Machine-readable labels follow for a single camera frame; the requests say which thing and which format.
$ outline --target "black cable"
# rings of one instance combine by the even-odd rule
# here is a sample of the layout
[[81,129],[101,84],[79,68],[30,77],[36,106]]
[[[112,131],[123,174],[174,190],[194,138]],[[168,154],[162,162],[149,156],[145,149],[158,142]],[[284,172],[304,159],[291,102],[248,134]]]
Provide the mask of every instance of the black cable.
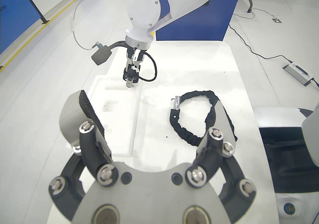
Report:
[[147,52],[144,52],[144,54],[147,55],[147,57],[150,58],[151,61],[153,62],[154,69],[155,69],[155,76],[154,76],[153,79],[150,79],[150,80],[147,80],[147,79],[142,78],[142,77],[140,77],[140,76],[139,76],[139,78],[140,78],[142,81],[145,81],[145,82],[152,82],[152,81],[154,81],[154,80],[156,79],[156,77],[157,77],[157,66],[156,66],[156,62],[154,61],[154,59],[152,58],[152,56],[150,56]]
[[315,218],[314,218],[314,220],[312,221],[312,223],[311,223],[311,224],[314,224],[314,222],[316,221],[316,219],[317,219],[318,215],[319,215],[319,211],[318,211],[317,215],[315,216]]
[[312,80],[316,83],[316,85],[318,86],[319,88],[319,84],[316,82],[316,80],[314,78],[312,78]]
[[255,55],[257,55],[257,56],[260,56],[261,58],[263,58],[263,59],[265,59],[265,60],[273,59],[273,58],[276,58],[276,57],[284,57],[287,61],[289,61],[290,63],[293,63],[291,60],[288,60],[288,59],[287,59],[285,56],[283,56],[283,55],[277,55],[277,56],[274,56],[274,57],[266,58],[266,57],[264,57],[264,56],[262,56],[262,55],[260,55],[260,54],[258,54],[258,53],[256,53],[256,52],[253,52],[253,50],[251,49],[251,47],[250,47],[250,46],[245,42],[245,40],[238,34],[238,32],[236,32],[236,30],[230,26],[230,24],[229,24],[229,27],[230,27],[232,30],[234,30],[234,32],[243,40],[243,42],[245,43],[245,45],[250,49],[250,51],[251,51],[253,54],[255,54]]

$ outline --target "floor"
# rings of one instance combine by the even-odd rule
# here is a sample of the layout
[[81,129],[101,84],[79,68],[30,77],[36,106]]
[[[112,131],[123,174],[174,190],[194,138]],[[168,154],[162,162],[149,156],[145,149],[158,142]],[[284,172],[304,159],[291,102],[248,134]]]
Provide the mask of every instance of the floor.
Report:
[[[59,113],[71,93],[81,88],[88,91],[96,75],[107,73],[114,56],[95,66],[90,57],[93,52],[76,45],[72,19],[77,2],[52,20],[0,74],[0,159],[5,161],[0,168],[1,223],[46,223],[52,206],[48,184],[72,153],[59,130]],[[130,26],[126,2],[84,0],[75,22],[81,45],[123,40]],[[253,10],[253,19],[234,15],[230,25],[256,53],[265,57],[283,54],[319,80],[319,0],[253,2],[255,8],[282,15],[276,16],[282,23]],[[248,7],[248,0],[239,0],[236,14],[251,18],[252,14],[245,13]],[[285,72],[285,59],[253,55],[231,29],[224,41],[232,49],[253,107],[315,108],[319,89],[314,83],[304,87]]]

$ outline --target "silver connector plug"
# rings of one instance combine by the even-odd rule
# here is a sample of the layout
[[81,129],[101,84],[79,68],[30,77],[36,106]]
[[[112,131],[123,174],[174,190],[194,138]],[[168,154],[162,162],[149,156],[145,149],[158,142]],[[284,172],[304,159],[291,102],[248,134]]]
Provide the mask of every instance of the silver connector plug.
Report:
[[179,105],[180,105],[180,96],[175,96],[174,99],[174,110],[179,110]]

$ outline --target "power adapter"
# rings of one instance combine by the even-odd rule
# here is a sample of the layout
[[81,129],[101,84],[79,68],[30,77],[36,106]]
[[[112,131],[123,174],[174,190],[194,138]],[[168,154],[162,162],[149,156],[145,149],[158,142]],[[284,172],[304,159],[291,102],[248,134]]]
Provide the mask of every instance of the power adapter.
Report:
[[304,86],[310,84],[311,80],[314,77],[303,68],[301,68],[295,61],[289,65],[284,66],[283,69],[290,73],[293,77],[295,77]]

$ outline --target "white table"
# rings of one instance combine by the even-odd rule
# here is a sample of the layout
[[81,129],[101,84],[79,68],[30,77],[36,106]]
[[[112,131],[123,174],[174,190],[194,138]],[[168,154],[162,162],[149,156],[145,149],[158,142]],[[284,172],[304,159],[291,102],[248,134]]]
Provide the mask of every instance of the white table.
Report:
[[[194,90],[212,90],[220,98],[235,126],[238,137],[235,157],[245,177],[253,181],[257,188],[254,203],[238,223],[279,223],[266,153],[230,47],[218,41],[164,41],[153,42],[148,52],[156,61],[158,76],[154,82],[141,84],[132,157],[113,159],[149,172],[166,170],[182,162],[191,163],[196,147],[181,140],[171,127],[171,98]],[[107,76],[122,79],[125,63],[126,50],[119,49]],[[153,64],[145,57],[140,75],[151,78],[153,74]],[[196,98],[185,101],[180,108],[181,126],[198,136],[204,135],[204,120],[210,109],[208,100]],[[84,189],[88,190],[93,178],[85,171],[81,179]],[[211,180],[217,193],[221,191],[224,181],[219,170]],[[62,219],[53,205],[48,223],[63,223]]]

